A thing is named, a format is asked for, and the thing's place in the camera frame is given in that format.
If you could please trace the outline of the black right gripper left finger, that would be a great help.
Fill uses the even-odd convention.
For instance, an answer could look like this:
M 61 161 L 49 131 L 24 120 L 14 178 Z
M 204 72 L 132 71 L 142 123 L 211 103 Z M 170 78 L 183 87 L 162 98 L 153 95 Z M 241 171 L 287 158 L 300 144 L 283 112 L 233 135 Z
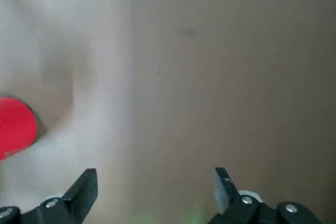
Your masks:
M 97 170 L 88 168 L 61 197 L 49 198 L 28 212 L 2 207 L 1 223 L 83 223 L 97 197 Z

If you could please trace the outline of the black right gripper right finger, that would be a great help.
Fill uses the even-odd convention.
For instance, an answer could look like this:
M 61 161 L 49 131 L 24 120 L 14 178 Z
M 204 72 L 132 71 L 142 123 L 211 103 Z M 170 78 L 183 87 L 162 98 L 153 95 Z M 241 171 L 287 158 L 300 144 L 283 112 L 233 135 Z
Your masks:
M 297 202 L 285 201 L 271 208 L 256 196 L 241 194 L 223 167 L 215 168 L 215 197 L 220 213 L 209 223 L 322 223 L 312 211 Z

